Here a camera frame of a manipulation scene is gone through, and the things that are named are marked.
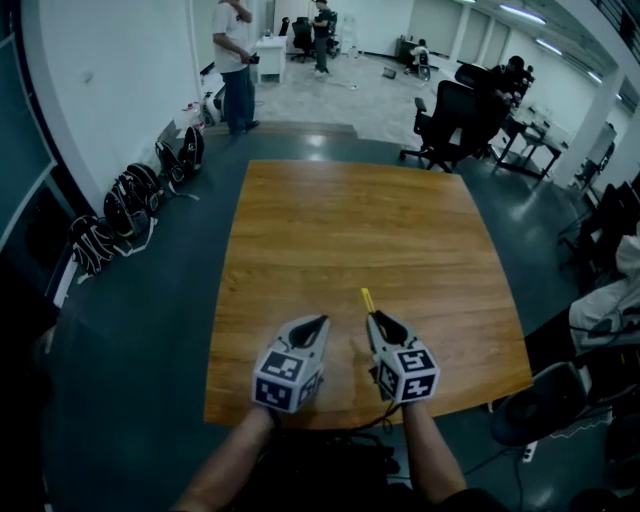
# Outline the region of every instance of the human arm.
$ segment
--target human arm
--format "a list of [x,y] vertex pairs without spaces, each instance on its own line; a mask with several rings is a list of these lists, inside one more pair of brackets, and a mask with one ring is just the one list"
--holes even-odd
[[269,411],[253,406],[200,468],[171,510],[217,512],[229,505],[248,482],[274,428]]
[[237,53],[240,55],[240,60],[243,64],[251,64],[251,55],[244,48],[240,48],[237,44],[235,44],[227,34],[213,34],[213,42],[218,46],[222,46],[223,48]]
[[464,491],[467,483],[460,466],[425,403],[407,404],[402,414],[414,491],[436,505]]
[[242,21],[245,23],[251,23],[253,21],[253,13],[244,7],[238,0],[221,0],[220,3],[226,3],[233,7],[238,13],[238,16],[240,16]]

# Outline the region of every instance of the jeans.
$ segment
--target jeans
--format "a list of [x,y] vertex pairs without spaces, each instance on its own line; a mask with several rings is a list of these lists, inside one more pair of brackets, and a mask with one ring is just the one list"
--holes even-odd
[[316,37],[316,57],[318,59],[316,69],[328,73],[327,69],[327,37]]
[[224,80],[224,116],[229,133],[242,133],[253,122],[256,110],[256,90],[251,81],[249,66],[233,73],[222,73]]

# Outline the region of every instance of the floor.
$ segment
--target floor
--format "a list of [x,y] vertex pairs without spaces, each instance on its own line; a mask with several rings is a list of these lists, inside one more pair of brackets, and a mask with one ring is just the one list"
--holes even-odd
[[[343,123],[353,125],[361,139],[420,146],[413,133],[414,98],[424,99],[430,110],[435,107],[435,76],[425,84],[404,75],[394,60],[368,55],[329,59],[332,76],[326,80],[314,76],[315,61],[303,64],[288,58],[286,66],[281,84],[277,77],[267,77],[257,85],[257,119]],[[397,71],[394,80],[382,76],[385,67]]]
[[[210,137],[203,171],[159,213],[149,248],[73,286],[47,366],[52,400],[43,418],[45,475],[56,512],[166,510],[228,429],[202,421],[217,288],[250,159],[331,159],[417,166],[396,144],[322,136]],[[556,233],[580,203],[554,185],[467,160],[459,166],[487,224],[525,332],[578,296]],[[480,408],[437,423],[463,469],[496,453]],[[547,439],[521,468],[524,510],[562,508],[581,489],[607,484],[602,426]],[[407,474],[400,428],[375,429]],[[469,476],[512,510],[513,457]]]

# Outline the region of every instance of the pillar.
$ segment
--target pillar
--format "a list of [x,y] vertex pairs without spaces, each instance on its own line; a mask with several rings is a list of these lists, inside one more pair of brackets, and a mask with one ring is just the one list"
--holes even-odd
[[602,80],[578,132],[558,161],[558,166],[553,173],[553,181],[556,185],[568,186],[574,175],[580,171],[580,166],[587,158],[607,121],[623,80],[624,71],[618,67],[610,71]]
[[457,62],[460,57],[460,48],[462,48],[462,41],[464,34],[467,31],[467,23],[469,22],[469,13],[471,12],[471,4],[464,4],[462,6],[462,14],[458,21],[458,30],[456,30],[456,37],[453,40],[453,47],[451,48],[451,54],[449,60],[451,62]]
[[625,181],[633,181],[640,171],[640,107],[636,108],[627,131],[616,146],[609,164],[593,184],[604,192],[607,185],[619,187]]
[[482,66],[484,58],[487,56],[489,42],[491,41],[491,36],[493,35],[493,27],[495,26],[496,19],[493,17],[489,18],[489,25],[487,25],[487,31],[484,33],[484,39],[482,40],[482,45],[480,46],[480,53],[478,53],[478,58],[476,59],[476,64],[478,66]]

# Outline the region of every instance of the wooden table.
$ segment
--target wooden table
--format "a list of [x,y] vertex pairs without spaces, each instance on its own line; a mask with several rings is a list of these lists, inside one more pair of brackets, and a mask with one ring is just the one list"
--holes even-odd
[[504,272],[459,176],[253,161],[218,294],[205,420],[242,419],[259,352],[282,324],[309,314],[332,321],[325,382],[285,425],[351,428],[380,416],[388,404],[368,373],[362,287],[377,308],[413,324],[433,351],[442,376],[428,402],[432,414],[531,385]]

